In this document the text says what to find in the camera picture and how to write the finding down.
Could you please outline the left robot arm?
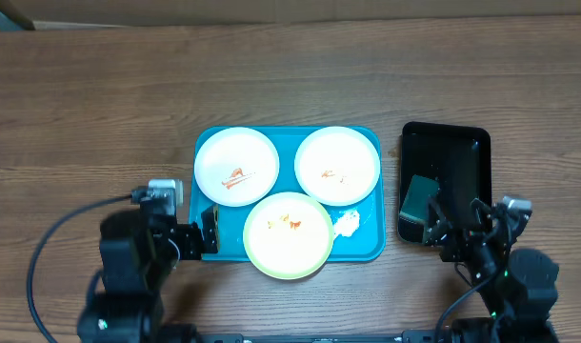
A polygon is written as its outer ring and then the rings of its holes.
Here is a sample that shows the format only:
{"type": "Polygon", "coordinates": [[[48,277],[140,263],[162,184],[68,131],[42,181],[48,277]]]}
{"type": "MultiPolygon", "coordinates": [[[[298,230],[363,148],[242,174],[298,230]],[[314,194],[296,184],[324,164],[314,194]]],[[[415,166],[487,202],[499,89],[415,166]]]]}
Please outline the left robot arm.
{"type": "Polygon", "coordinates": [[[219,208],[201,213],[199,224],[180,224],[172,213],[143,205],[120,211],[100,226],[100,278],[78,323],[83,342],[201,342],[192,324],[165,325],[161,289],[181,260],[217,253],[219,208]]]}

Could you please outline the green yellow sponge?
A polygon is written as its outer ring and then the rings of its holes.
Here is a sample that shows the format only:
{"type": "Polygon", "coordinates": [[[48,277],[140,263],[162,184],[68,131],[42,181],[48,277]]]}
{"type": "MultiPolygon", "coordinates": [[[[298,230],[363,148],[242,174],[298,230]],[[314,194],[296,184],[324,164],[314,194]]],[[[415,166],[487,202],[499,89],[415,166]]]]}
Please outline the green yellow sponge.
{"type": "Polygon", "coordinates": [[[426,224],[429,219],[429,201],[438,192],[437,181],[414,175],[400,209],[400,218],[414,224],[426,224]]]}

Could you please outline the yellow-green plate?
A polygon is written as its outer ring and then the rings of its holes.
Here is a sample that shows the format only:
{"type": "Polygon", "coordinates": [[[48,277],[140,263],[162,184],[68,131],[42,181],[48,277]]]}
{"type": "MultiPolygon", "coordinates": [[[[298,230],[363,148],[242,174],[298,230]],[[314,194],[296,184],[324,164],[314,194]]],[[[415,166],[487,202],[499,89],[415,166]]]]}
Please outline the yellow-green plate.
{"type": "Polygon", "coordinates": [[[258,202],[243,230],[251,264],[281,280],[301,279],[318,271],[331,254],[333,239],[325,208],[299,192],[279,192],[258,202]]]}

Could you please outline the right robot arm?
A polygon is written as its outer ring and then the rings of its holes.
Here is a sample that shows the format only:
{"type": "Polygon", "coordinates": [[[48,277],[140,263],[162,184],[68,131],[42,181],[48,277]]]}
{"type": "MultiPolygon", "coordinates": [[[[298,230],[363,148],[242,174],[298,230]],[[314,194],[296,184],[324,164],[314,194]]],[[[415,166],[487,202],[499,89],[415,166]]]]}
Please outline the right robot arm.
{"type": "Polygon", "coordinates": [[[555,282],[559,265],[536,249],[512,246],[532,215],[527,199],[505,196],[487,205],[471,201],[476,224],[461,227],[444,215],[435,198],[428,199],[424,243],[440,246],[440,258],[463,268],[470,286],[440,315],[432,332],[434,342],[556,342],[550,311],[558,299],[555,282]],[[489,315],[446,319],[460,304],[479,294],[489,315]]]}

